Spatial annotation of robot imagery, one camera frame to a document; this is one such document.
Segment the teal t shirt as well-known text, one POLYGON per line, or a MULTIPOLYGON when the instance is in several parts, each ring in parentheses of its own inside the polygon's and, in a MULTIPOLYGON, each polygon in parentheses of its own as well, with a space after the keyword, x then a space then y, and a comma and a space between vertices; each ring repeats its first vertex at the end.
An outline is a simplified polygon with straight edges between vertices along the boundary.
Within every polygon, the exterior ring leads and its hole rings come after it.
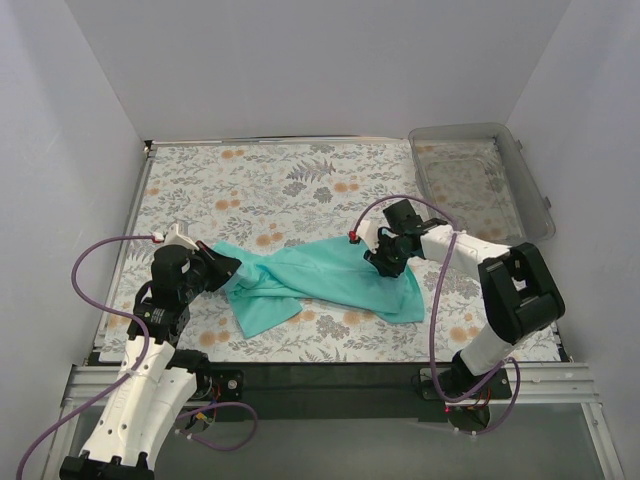
POLYGON ((219 242, 213 250, 240 268, 224 291, 243 335, 252 338, 302 311, 303 298, 369 310, 391 324, 424 320, 421 289, 410 269, 383 277, 364 259, 366 247, 334 237, 258 255, 219 242))

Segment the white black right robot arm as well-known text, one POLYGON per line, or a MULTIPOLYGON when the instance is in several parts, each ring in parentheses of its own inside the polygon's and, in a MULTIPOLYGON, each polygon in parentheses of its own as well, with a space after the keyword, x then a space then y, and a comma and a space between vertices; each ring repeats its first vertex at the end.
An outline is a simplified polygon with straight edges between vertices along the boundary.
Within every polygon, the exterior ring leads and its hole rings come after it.
POLYGON ((381 276, 397 278, 409 259, 420 258, 440 263, 438 288, 449 269, 481 287, 486 326, 454 355, 448 369, 439 371, 434 360, 429 362, 431 383, 444 402, 475 397, 511 361, 516 348, 564 316, 564 299, 534 244, 482 240, 459 229, 444 211, 425 220, 413 208, 414 196, 390 195, 384 201, 385 225, 378 227, 360 215, 348 234, 351 243, 366 245, 364 257, 381 276))

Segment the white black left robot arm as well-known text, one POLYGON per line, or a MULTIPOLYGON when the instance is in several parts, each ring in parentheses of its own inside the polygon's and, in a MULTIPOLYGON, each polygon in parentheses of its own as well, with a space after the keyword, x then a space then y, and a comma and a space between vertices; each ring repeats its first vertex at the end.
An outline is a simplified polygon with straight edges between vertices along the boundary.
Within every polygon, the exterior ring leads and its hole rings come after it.
POLYGON ((77 456, 66 457, 62 479, 151 479, 161 447, 182 407, 213 386, 205 356, 180 350, 190 304, 224 287, 238 259, 202 242, 156 250, 151 279, 138 291, 116 386, 77 456))

